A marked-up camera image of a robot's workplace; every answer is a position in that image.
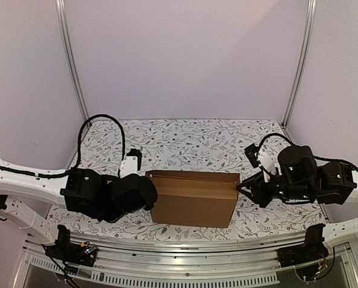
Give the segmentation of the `brown cardboard box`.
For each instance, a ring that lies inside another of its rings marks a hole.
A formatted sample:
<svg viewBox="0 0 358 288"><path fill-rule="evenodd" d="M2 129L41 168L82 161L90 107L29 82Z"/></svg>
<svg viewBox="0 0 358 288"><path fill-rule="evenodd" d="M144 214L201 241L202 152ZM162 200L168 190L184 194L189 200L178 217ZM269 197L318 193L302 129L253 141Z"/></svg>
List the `brown cardboard box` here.
<svg viewBox="0 0 358 288"><path fill-rule="evenodd" d="M154 223L227 228L234 213L238 173L151 170L145 173L158 199L151 210Z"/></svg>

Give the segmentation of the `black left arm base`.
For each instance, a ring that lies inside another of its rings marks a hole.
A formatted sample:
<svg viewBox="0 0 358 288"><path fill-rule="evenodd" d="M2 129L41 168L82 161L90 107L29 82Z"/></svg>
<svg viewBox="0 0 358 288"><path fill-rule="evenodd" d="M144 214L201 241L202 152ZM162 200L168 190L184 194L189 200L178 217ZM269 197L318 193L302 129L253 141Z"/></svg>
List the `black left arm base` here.
<svg viewBox="0 0 358 288"><path fill-rule="evenodd" d="M73 263L93 267L96 261L98 249L91 256L84 254L79 255L79 244L75 244L70 241L70 231L68 228L59 224L57 229L58 235L53 245L46 246L45 248L46 256L61 260L63 264Z"/></svg>

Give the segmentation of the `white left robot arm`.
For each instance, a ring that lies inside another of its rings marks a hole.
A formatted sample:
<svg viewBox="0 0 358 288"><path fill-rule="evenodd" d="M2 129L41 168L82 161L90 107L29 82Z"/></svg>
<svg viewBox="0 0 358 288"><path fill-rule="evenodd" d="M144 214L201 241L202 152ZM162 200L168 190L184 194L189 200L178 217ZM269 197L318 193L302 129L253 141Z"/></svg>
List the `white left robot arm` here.
<svg viewBox="0 0 358 288"><path fill-rule="evenodd" d="M146 176L139 176L139 157L132 151L121 161L117 176L91 169L32 169L0 157L0 219L16 223L43 245L52 245L62 260L71 260L76 247L62 234L67 230L50 224L23 199L32 199L81 213L88 218L115 223L138 210L151 210L157 190Z"/></svg>

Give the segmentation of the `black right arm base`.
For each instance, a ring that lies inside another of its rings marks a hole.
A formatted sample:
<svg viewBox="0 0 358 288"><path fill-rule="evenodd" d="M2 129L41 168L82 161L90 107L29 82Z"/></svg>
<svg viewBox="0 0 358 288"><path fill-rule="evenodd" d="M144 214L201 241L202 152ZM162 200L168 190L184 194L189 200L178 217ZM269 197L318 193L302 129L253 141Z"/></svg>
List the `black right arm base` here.
<svg viewBox="0 0 358 288"><path fill-rule="evenodd" d="M325 224L316 224L307 228L302 244L280 248L277 250L277 260L281 267L290 267L313 262L311 266L297 268L297 277L304 281L315 281L320 276L324 263L329 255L328 249L324 246L323 229Z"/></svg>

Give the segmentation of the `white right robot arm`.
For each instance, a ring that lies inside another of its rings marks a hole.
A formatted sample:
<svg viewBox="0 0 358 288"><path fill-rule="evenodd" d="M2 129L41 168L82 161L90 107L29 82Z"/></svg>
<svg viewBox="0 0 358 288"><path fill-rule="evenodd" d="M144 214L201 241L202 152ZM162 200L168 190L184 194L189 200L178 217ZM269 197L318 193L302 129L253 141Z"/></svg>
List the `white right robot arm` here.
<svg viewBox="0 0 358 288"><path fill-rule="evenodd" d="M326 163L319 166L319 158L313 155L310 147L298 145L281 150L278 166L253 145L246 148L245 154L260 172L238 184L237 191L262 208L274 199L285 205L358 202L358 168L347 161L326 159ZM297 251L300 260L309 262L317 254L353 239L358 240L358 217L310 226L302 244L283 251Z"/></svg>

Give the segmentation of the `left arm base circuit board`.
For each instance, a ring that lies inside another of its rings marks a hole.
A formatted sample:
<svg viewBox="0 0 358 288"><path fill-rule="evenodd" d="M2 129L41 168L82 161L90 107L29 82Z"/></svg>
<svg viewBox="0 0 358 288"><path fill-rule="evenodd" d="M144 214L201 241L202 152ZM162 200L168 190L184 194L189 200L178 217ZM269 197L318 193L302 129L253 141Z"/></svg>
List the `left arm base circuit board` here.
<svg viewBox="0 0 358 288"><path fill-rule="evenodd" d="M98 246L96 244L91 244L90 242L86 241L83 242L81 244L79 244L79 255L84 254L84 255L93 255L98 249Z"/></svg>

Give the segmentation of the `floral patterned table mat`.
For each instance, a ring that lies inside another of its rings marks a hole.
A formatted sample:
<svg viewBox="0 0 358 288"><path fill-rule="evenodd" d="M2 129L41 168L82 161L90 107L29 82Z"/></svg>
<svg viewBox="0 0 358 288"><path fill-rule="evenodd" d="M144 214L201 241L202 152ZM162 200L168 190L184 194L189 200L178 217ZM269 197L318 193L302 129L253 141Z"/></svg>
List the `floral patterned table mat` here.
<svg viewBox="0 0 358 288"><path fill-rule="evenodd" d="M264 149L272 157L286 146L276 121L266 120L129 120L120 125L96 121L82 141L81 167L116 174L121 148L142 152L143 172L185 170L194 172L255 173L244 155L245 147L259 143L269 133ZM145 241L229 241L303 232L322 223L324 212L316 204L285 205L279 200L260 208L240 196L226 229L157 224L147 211L126 215L115 224L98 222L52 206L47 219L72 232Z"/></svg>

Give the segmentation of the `aluminium front table rail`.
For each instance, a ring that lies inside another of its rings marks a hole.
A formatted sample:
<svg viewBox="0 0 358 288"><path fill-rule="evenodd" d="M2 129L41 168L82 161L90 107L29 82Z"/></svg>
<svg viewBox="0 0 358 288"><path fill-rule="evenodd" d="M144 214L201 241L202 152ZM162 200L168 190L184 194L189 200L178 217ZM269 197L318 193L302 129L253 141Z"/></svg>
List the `aluminium front table rail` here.
<svg viewBox="0 0 358 288"><path fill-rule="evenodd" d="M349 243L338 244L315 281L302 281L298 266L283 267L280 248L302 243L301 232L264 238L165 242L73 233L73 242L98 245L92 267L80 266L79 287L358 287Z"/></svg>

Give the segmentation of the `right aluminium corner post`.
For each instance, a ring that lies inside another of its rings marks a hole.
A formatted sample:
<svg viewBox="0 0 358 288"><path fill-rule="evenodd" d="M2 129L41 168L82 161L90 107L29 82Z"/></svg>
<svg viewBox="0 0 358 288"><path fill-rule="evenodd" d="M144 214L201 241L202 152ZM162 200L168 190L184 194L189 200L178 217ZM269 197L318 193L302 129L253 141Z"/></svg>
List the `right aluminium corner post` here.
<svg viewBox="0 0 358 288"><path fill-rule="evenodd" d="M314 30L315 15L317 10L317 0L309 0L306 9L306 19L303 30L302 45L297 61L296 72L291 85L290 95L286 105L285 113L282 118L281 127L287 130L291 117L293 115L294 107L296 105L297 96L299 93L300 85L302 83L303 73L308 60L309 47L311 44L312 34Z"/></svg>

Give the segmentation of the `aluminium corner post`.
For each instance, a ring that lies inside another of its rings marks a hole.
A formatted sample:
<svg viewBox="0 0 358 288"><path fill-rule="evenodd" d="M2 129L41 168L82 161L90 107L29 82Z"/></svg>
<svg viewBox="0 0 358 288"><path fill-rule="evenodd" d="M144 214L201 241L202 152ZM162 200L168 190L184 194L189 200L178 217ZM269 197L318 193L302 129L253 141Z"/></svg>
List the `aluminium corner post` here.
<svg viewBox="0 0 358 288"><path fill-rule="evenodd" d="M73 90L80 110L80 114L82 115L82 119L85 121L89 118L89 112L86 105L86 101L84 99L83 90L79 79L79 73L77 70L76 61L73 54L72 42L68 29L65 1L56 0L55 5L56 5L56 14L59 23L59 30L61 33L62 45L64 48L68 70L70 73L71 83L73 85Z"/></svg>
<svg viewBox="0 0 358 288"><path fill-rule="evenodd" d="M296 105L297 96L299 93L300 85L302 83L303 73L308 60L309 47L311 44L312 34L314 30L315 15L317 10L317 0L309 0L306 9L306 19L303 30L302 45L297 61L296 72L291 85L290 95L286 105L285 113L282 118L281 127L287 130L291 117L293 115L294 107Z"/></svg>

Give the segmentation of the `left aluminium corner post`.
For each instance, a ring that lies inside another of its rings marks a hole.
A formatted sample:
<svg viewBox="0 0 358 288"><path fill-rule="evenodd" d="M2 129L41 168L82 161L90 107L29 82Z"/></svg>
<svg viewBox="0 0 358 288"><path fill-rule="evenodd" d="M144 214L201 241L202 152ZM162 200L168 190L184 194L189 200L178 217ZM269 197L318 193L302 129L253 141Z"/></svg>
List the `left aluminium corner post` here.
<svg viewBox="0 0 358 288"><path fill-rule="evenodd" d="M79 73L77 70L76 61L73 54L72 42L68 29L65 1L56 0L55 5L56 5L56 14L59 23L59 30L61 33L62 45L64 48L68 70L70 73L71 83L73 85L73 90L80 110L80 114L82 115L82 119L85 121L89 118L89 112L86 105L86 101L84 99L83 90L79 79Z"/></svg>

